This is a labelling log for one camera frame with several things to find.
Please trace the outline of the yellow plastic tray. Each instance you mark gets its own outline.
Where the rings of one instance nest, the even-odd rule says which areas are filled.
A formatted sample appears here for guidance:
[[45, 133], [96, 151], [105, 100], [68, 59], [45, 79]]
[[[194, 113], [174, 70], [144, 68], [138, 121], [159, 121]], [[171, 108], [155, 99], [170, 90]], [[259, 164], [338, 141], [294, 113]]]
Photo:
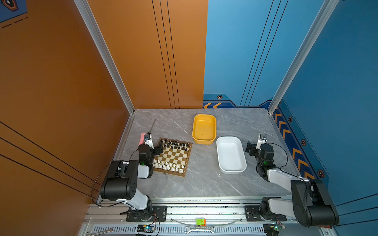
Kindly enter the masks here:
[[201, 145], [211, 145], [216, 139], [217, 121], [212, 115], [198, 114], [194, 118], [192, 137]]

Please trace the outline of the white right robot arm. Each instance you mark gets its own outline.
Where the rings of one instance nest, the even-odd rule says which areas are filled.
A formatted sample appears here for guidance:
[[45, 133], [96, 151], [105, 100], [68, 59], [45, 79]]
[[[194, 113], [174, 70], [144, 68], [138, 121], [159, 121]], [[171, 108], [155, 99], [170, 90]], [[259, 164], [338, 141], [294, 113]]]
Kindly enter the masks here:
[[291, 200], [262, 198], [258, 210], [262, 220], [270, 221], [282, 215], [295, 218], [305, 227], [339, 224], [340, 216], [323, 181], [295, 176], [277, 167], [271, 143], [247, 142], [246, 152], [256, 158], [260, 177], [291, 193]]

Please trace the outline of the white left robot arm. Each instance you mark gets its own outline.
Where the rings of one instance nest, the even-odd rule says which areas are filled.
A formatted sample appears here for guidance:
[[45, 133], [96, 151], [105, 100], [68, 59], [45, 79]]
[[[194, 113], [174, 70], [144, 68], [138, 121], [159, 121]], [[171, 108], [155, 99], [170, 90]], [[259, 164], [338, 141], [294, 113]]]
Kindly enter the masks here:
[[128, 222], [166, 220], [167, 206], [153, 206], [151, 198], [137, 189], [139, 179], [149, 179], [154, 171], [153, 161], [156, 155], [163, 153], [163, 146], [150, 147], [141, 144], [138, 147], [138, 160], [116, 160], [109, 169], [100, 188], [102, 199], [116, 201], [129, 206], [121, 214], [127, 215]]

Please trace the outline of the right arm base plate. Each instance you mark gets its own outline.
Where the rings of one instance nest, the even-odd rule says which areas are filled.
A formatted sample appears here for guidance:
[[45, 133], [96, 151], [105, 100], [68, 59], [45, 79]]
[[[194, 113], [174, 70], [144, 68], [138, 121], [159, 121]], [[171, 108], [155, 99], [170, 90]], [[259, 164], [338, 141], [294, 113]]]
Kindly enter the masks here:
[[248, 222], [252, 221], [287, 221], [287, 217], [281, 214], [263, 212], [261, 206], [244, 206]]

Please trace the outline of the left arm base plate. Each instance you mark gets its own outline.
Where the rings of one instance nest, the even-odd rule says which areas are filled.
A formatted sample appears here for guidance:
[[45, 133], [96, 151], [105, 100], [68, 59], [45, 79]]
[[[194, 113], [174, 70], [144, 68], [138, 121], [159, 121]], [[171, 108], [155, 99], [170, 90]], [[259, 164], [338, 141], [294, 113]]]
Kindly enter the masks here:
[[165, 222], [167, 206], [149, 206], [145, 210], [130, 210], [127, 214], [127, 222]]

